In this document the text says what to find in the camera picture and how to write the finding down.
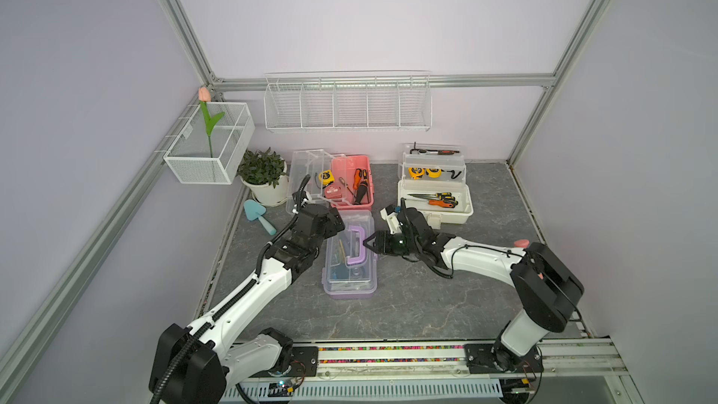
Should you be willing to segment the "purple toolbox with clear lid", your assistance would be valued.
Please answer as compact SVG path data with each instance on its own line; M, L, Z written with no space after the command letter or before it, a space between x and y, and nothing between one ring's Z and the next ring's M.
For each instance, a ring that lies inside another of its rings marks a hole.
M332 299L368 299L377 290L377 254L364 241L375 232L370 211L341 211L345 229L326 242L323 289Z

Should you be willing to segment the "yellow tape measure pair left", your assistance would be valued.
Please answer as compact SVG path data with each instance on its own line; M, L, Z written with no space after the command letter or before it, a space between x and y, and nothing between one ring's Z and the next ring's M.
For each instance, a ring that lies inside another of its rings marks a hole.
M424 175L426 175L426 170L424 168L415 168L415 166L408 168L408 172L413 180L421 179Z

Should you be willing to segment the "orange handled screwdriver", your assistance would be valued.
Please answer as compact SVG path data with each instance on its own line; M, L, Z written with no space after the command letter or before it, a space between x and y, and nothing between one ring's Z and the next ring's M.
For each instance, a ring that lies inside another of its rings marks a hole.
M454 209L458 205L458 201L454 198L431 198L428 199L427 203L431 206L438 206L448 209Z

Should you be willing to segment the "yellow tape measure pair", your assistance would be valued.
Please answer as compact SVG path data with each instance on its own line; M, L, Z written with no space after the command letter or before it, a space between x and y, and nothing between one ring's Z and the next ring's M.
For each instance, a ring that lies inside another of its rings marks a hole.
M428 168L426 170L426 175L432 179L439 179L442 174L443 170L441 168Z
M408 172L413 180L421 179L424 175L426 175L426 170L424 168L415 168L415 166L408 168Z

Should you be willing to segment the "pink toolbox with clear lid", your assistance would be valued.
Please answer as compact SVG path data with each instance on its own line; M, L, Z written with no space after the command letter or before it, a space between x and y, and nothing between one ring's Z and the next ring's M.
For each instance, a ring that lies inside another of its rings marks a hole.
M325 150L296 151L289 169L289 195L285 210L293 213L296 192L309 178L304 191L310 203L330 205L340 211L370 211L374 185L369 158L363 154L332 154Z

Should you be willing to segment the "pink tape measure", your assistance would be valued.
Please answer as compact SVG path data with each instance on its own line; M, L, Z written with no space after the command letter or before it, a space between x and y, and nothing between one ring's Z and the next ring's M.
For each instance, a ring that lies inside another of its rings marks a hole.
M328 200L340 200L344 197L343 187L336 183L331 183L323 189L323 196Z

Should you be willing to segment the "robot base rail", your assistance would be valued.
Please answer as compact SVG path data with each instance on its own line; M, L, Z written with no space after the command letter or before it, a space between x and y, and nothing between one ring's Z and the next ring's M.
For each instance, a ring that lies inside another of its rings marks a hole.
M262 335L219 357L196 348L158 403L539 403L559 380L597 383L609 403L641 403L607 339L544 340L508 371L489 368L490 343L382 342L280 345Z

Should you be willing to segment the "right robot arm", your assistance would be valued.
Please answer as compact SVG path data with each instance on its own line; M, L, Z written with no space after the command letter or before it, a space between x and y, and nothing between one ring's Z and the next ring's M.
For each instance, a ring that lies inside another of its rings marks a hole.
M385 209L381 218L389 228L363 242L374 254L422 262L444 279L467 271L514 288L522 309L493 343L467 348L471 372L515 372L523 367L542 371L538 343L566 329L584 293L580 280L547 245L498 247L468 241L435 230L418 209L404 206Z

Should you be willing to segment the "yellow tape measure pair right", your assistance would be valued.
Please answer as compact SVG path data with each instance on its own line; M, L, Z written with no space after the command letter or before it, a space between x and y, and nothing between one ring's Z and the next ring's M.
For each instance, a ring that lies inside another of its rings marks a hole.
M426 170L426 175L432 179L439 179L442 174L443 170L441 168L428 168Z

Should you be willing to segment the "yellow black small screwdriver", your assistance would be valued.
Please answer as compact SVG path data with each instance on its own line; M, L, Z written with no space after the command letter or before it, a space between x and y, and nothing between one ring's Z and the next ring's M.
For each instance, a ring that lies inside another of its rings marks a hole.
M422 199L433 199L433 200L456 200L451 193L436 193L436 194L409 194L412 198Z

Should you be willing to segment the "white plastic flower pot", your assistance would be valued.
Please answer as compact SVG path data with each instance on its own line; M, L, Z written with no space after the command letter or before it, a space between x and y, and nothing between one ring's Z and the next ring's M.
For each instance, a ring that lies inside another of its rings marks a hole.
M280 176L277 186L273 186L271 183L251 184L247 183L245 179L241 179L241 181L250 189L254 200L265 207L279 207L289 198L289 177L287 175Z

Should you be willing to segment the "white toolbox with clear lid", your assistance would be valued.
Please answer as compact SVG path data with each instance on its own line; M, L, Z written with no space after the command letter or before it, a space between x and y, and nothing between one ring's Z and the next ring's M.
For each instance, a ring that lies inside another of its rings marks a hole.
M456 155L409 154L412 148L455 150ZM408 168L441 168L439 179L428 175L418 180L411 179ZM404 200L408 207L420 211L430 226L435 229L444 224L465 224L474 213L469 186L467 185L467 163L463 151L455 145L422 144L413 142L403 147L398 164L398 201ZM431 206L428 199L412 198L409 194L451 193L458 205L454 209Z

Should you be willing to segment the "green potted plant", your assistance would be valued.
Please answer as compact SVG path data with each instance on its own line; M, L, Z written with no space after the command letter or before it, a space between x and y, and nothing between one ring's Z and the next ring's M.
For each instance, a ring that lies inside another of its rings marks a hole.
M277 187L286 176L285 160L273 149L265 151L247 150L237 168L237 175L250 185L271 185Z

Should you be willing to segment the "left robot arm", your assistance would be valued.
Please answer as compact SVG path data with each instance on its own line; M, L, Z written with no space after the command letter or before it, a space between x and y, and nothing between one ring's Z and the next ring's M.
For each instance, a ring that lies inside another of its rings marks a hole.
M217 403L229 387L255 374L291 371L294 342L282 332L268 328L244 343L237 338L313 265L323 242L345 228L337 209L310 202L309 183L304 177L294 192L293 217L263 246L254 272L186 327L173 324L162 333L149 380L151 402Z

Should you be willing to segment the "red black tool in lid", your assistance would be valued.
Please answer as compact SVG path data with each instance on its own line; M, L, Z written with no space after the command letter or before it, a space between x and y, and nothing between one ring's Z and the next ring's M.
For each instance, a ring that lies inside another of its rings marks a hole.
M409 154L428 154L428 155L456 155L460 154L461 151L455 151L455 150L438 150L438 149L422 149L422 148L412 148L409 150Z

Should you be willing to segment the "artificial pink tulip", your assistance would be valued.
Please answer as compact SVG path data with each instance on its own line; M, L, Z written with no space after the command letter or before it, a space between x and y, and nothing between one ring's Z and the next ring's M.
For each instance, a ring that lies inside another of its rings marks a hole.
M200 87L198 90L199 107L205 123L205 131L209 145L209 156L214 157L212 133L217 123L224 118L224 112L220 111L219 113L212 115L209 112L209 102L211 102L211 99L212 96L209 89L207 87Z

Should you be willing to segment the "teal garden trowel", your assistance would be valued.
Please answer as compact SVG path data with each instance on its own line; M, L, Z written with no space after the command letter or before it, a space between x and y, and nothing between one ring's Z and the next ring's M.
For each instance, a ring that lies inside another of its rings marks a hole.
M265 217L267 209L261 203L253 199L247 199L243 203L243 209L246 218L251 222L256 221L261 224L269 236L277 234L276 227Z

